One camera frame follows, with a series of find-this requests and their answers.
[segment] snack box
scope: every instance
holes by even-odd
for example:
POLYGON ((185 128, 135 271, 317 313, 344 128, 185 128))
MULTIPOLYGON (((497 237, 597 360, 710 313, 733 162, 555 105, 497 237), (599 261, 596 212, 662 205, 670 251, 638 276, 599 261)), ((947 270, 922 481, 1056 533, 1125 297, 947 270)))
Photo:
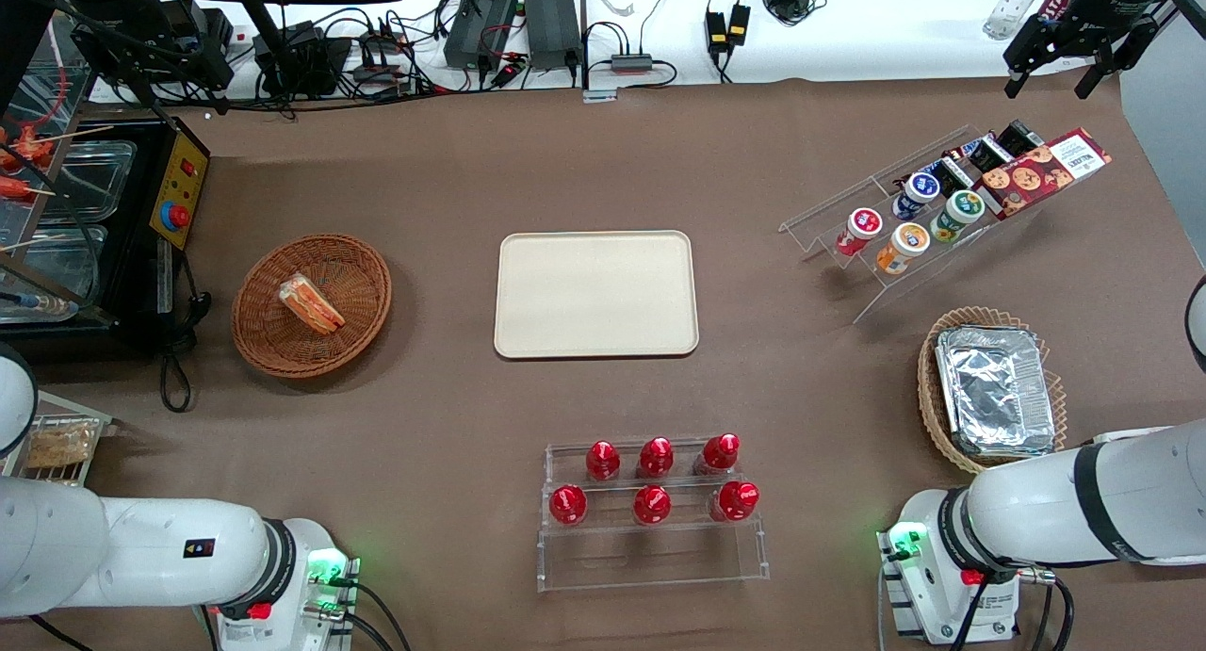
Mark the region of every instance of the snack box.
POLYGON ((1019 210, 1079 183, 1111 162, 1110 154, 1084 128, 1076 128, 988 171, 977 180, 972 190, 978 193, 997 221, 1005 221, 1019 210))

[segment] clear acrylic stand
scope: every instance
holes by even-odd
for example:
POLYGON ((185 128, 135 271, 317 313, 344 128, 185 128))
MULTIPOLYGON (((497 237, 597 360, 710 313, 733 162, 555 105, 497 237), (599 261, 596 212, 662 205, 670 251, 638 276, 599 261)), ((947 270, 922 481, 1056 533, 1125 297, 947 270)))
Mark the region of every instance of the clear acrylic stand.
MULTIPOLYGON (((857 270, 866 269, 876 278, 876 282, 878 282, 878 293, 862 309, 862 312, 859 312, 859 316, 854 317, 855 324, 862 317, 874 312, 876 309, 888 306, 888 304, 903 298, 911 291, 917 289, 918 286, 942 274, 943 270, 947 270, 949 265, 958 260, 956 257, 952 257, 953 252, 961 252, 964 248, 968 248, 971 244, 987 244, 988 240, 997 239, 999 235, 1007 234, 1007 231, 1020 230, 1023 225, 1026 225, 1026 223, 1034 221, 1037 216, 1042 209, 1041 205, 1024 210, 1024 212, 1005 222, 999 222, 991 213, 987 213, 974 225, 966 227, 953 244, 943 244, 937 239, 931 239, 930 248, 921 257, 911 260, 908 269, 903 274, 892 276, 876 265, 876 254, 878 254, 879 248, 883 248, 889 242, 892 230, 901 223, 898 218, 892 216, 891 210, 892 197, 900 193, 895 180, 904 178, 909 174, 926 169, 931 163, 937 162, 942 157, 942 153, 949 148, 962 146, 962 148, 970 149, 974 140, 982 136, 983 133, 977 130, 976 127, 962 127, 956 131, 948 133, 942 140, 935 140, 933 143, 918 149, 918 152, 909 154, 908 158, 902 158, 902 160, 878 171, 878 174, 871 175, 870 178, 854 184, 854 187, 839 193, 839 195, 832 197, 832 199, 822 201, 816 207, 807 210, 807 212, 790 218, 790 221, 779 225, 780 234, 781 231, 788 231, 792 239, 796 239, 796 244, 800 244, 800 247, 804 252, 816 254, 818 251, 815 248, 819 244, 837 262, 838 268, 842 270, 855 264, 857 270), (850 217, 850 213, 854 212, 854 209, 877 210, 884 218, 884 229, 862 251, 857 252, 856 256, 849 257, 837 251, 837 237, 845 229, 845 222, 850 217)), ((966 154, 965 158, 961 158, 959 165, 961 169, 967 170, 972 178, 978 177, 979 171, 976 166, 971 166, 966 154)), ((943 204, 942 197, 938 197, 937 200, 926 205, 921 210, 921 213, 918 213, 917 218, 913 218, 913 222, 929 227, 931 218, 941 212, 943 204)))
POLYGON ((595 590, 642 585, 769 579, 762 517, 720 523, 709 514, 712 495, 725 482, 744 480, 731 473, 695 476, 691 467, 706 438, 672 439, 674 468, 660 480, 638 480, 637 453, 645 440, 613 442, 621 471, 598 482, 586 475, 590 445, 552 445, 545 452, 537 540, 537 591, 595 590), (586 493, 586 520, 574 527, 549 514, 549 497, 561 485, 586 493), (633 521, 632 502, 646 483, 663 487, 673 509, 656 527, 633 521))

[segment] brown tablecloth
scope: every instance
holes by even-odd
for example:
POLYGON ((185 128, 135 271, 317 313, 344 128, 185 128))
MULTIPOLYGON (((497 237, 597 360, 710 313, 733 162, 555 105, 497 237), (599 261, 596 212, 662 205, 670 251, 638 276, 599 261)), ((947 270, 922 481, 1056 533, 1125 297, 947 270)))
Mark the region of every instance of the brown tablecloth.
MULTIPOLYGON (((310 517, 364 558, 416 651, 871 649, 873 532, 925 488, 965 485, 926 438, 915 360, 936 317, 1007 309, 1052 347, 1070 441, 1206 415, 1182 330, 1201 268, 1123 118, 1114 84, 1075 77, 734 86, 449 96, 302 115, 186 119, 215 152, 189 256, 216 304, 185 360, 174 416, 157 366, 43 371, 48 389, 116 415, 89 485, 110 495, 207 497, 310 517), (1017 239, 857 326, 867 291, 802 260, 779 222, 938 136, 1021 118, 1085 127, 1113 154, 1017 239), (492 347, 499 242, 521 230, 684 230, 701 342, 681 359, 509 363, 492 347), (392 319, 350 371, 318 385, 256 375, 230 342, 230 300, 271 247, 311 231, 374 244, 392 319), (549 442, 740 433, 763 488, 769 581, 535 592, 549 442)), ((1200 645, 1201 569, 1070 571, 1076 650, 1200 645)), ((1025 596, 1029 647, 1041 597, 1025 596)), ((376 614, 370 620, 384 624, 376 614)), ((98 650, 205 649, 187 610, 54 611, 98 650)), ((1049 634, 1058 627, 1058 615, 1049 634)), ((57 649, 29 623, 6 649, 57 649)), ((895 639, 890 647, 920 649, 895 639)), ((367 644, 358 641, 358 647, 367 644)))

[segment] red bottle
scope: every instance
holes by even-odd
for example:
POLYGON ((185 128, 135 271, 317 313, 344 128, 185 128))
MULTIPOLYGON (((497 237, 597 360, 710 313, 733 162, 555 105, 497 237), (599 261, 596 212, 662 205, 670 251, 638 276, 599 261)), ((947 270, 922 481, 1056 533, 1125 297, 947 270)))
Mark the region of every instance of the red bottle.
POLYGON ((595 441, 586 452, 586 474, 593 480, 607 481, 620 474, 620 452, 608 441, 595 441))
POLYGON ((734 433, 724 433, 709 439, 695 458, 691 471, 697 475, 722 475, 732 470, 737 464, 737 450, 740 446, 742 440, 737 439, 734 433))
POLYGON ((549 497, 549 514, 567 527, 582 523, 586 518, 586 493, 576 485, 564 485, 549 497))
POLYGON ((731 481, 712 493, 712 518, 718 522, 739 522, 754 514, 759 491, 750 482, 731 481))
POLYGON ((669 474, 674 467, 674 446, 665 436, 646 441, 640 448, 640 461, 637 463, 637 476, 656 480, 669 474))
POLYGON ((638 524, 656 526, 671 515, 671 493, 658 485, 646 485, 632 502, 632 516, 638 524))

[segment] red button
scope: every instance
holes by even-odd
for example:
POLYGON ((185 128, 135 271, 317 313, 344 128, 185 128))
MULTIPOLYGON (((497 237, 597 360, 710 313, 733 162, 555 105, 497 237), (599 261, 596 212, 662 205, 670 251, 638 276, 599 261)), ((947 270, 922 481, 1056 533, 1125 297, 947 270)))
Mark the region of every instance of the red button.
POLYGON ((189 216, 188 209, 185 209, 183 205, 172 205, 171 209, 168 209, 168 218, 172 227, 188 227, 193 216, 189 216))
POLYGON ((265 621, 268 616, 273 615, 273 605, 268 602, 260 602, 258 604, 252 604, 247 606, 247 617, 253 621, 265 621))

